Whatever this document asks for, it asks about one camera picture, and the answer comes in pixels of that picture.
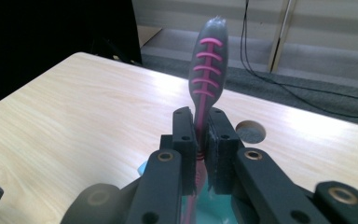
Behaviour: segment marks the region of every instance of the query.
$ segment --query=round hole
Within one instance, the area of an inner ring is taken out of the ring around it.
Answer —
[[[240,122],[235,131],[243,142],[250,144],[261,143],[266,138],[264,127],[252,120]]]
[[[87,201],[91,206],[99,206],[106,203],[109,200],[110,193],[106,190],[97,189],[93,191]]]
[[[246,151],[245,157],[253,161],[259,161],[263,158],[263,156],[256,151]]]
[[[171,152],[161,152],[158,154],[159,161],[170,161],[173,158],[173,154]]]
[[[297,222],[301,224],[307,224],[310,223],[310,217],[307,216],[307,214],[301,212],[301,211],[292,211],[290,213],[290,216]]]
[[[142,216],[142,223],[155,224],[158,222],[158,215],[154,212],[147,212]]]
[[[332,187],[328,190],[328,193],[337,201],[346,204],[357,204],[358,198],[352,192],[347,189]]]

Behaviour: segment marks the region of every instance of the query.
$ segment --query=cable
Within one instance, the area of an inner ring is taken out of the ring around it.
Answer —
[[[342,114],[342,113],[338,113],[338,112],[335,112],[335,111],[331,111],[331,110],[328,110],[328,109],[325,109],[325,108],[322,108],[318,105],[315,105],[315,104],[312,104],[311,102],[305,100],[304,98],[296,95],[295,93],[293,93],[292,91],[288,90],[286,87],[293,87],[293,88],[298,88],[298,89],[303,89],[303,90],[308,90],[308,91],[318,91],[318,92],[324,92],[324,93],[329,93],[329,94],[335,94],[335,95],[339,95],[339,96],[344,96],[344,97],[349,97],[349,98],[353,98],[353,99],[357,99],[358,100],[358,97],[357,96],[352,96],[352,95],[347,95],[347,94],[342,94],[342,93],[338,93],[338,92],[333,92],[333,91],[322,91],[322,90],[315,90],[315,89],[312,89],[312,88],[306,88],[306,87],[299,87],[299,86],[295,86],[295,85],[291,85],[291,84],[284,84],[284,83],[279,83],[279,82],[276,82],[270,78],[266,78],[266,77],[261,77],[260,75],[258,75],[252,68],[252,66],[250,65],[249,63],[249,59],[248,59],[248,50],[247,50],[247,35],[248,35],[248,29],[247,29],[247,12],[248,12],[248,6],[249,6],[249,0],[246,0],[246,5],[245,5],[245,13],[243,15],[243,23],[242,23],[242,32],[241,32],[241,63],[243,65],[243,67],[245,68],[245,70],[255,76],[255,77],[258,77],[259,79],[267,82],[267,83],[270,83],[270,84],[275,84],[275,85],[278,85],[279,87],[281,87],[282,89],[284,89],[285,91],[287,91],[288,93],[290,93],[292,96],[294,96],[295,98],[297,98],[297,100],[303,102],[304,104],[306,105],[310,105],[316,109],[319,109],[319,110],[322,110],[323,112],[326,112],[326,113],[330,113],[330,114],[334,114],[334,115],[339,115],[339,116],[343,116],[343,117],[347,117],[347,118],[354,118],[354,119],[358,119],[358,116],[354,116],[354,115],[348,115],[348,114]],[[247,63],[247,65],[244,63],[243,61],[243,56],[242,56],[242,40],[243,38],[245,39],[244,41],[244,53],[245,53],[245,61]]]

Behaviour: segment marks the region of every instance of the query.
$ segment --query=light wood tabletop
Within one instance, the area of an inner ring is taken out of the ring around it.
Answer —
[[[77,53],[0,101],[0,223],[60,223],[85,188],[123,188],[193,102],[185,79]],[[358,189],[358,125],[233,91],[215,107],[261,124],[266,151],[299,186]]]

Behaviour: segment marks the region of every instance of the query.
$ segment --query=blue plastic part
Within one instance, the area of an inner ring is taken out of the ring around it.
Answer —
[[[138,168],[138,174],[145,171],[147,161]],[[186,199],[182,197],[182,211],[186,210]],[[217,195],[204,185],[197,202],[197,224],[236,224],[237,219],[231,209],[231,195]]]

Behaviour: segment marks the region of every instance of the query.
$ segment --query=table surface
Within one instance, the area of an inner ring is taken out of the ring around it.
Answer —
[[[123,188],[189,106],[187,82],[77,53],[0,102],[0,223],[59,223],[85,188]],[[259,144],[299,186],[336,180],[358,189],[358,125],[223,91],[233,127],[256,121]]]

